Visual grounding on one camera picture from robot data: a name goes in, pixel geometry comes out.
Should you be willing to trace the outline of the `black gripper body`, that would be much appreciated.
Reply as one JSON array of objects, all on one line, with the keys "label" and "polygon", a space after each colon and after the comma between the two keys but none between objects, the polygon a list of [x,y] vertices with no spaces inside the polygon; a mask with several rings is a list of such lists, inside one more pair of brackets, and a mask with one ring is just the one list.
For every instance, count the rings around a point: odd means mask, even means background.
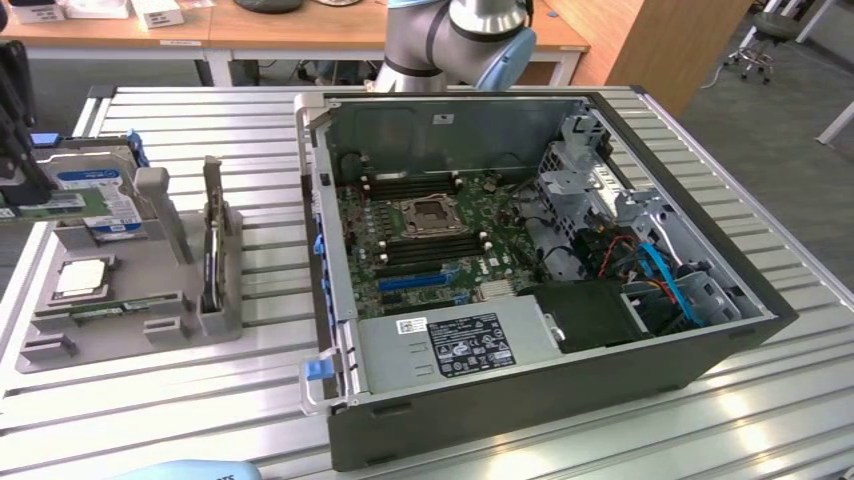
[{"label": "black gripper body", "polygon": [[26,49],[18,40],[1,42],[1,70],[6,74],[21,103],[21,118],[27,127],[35,124],[34,90]]}]

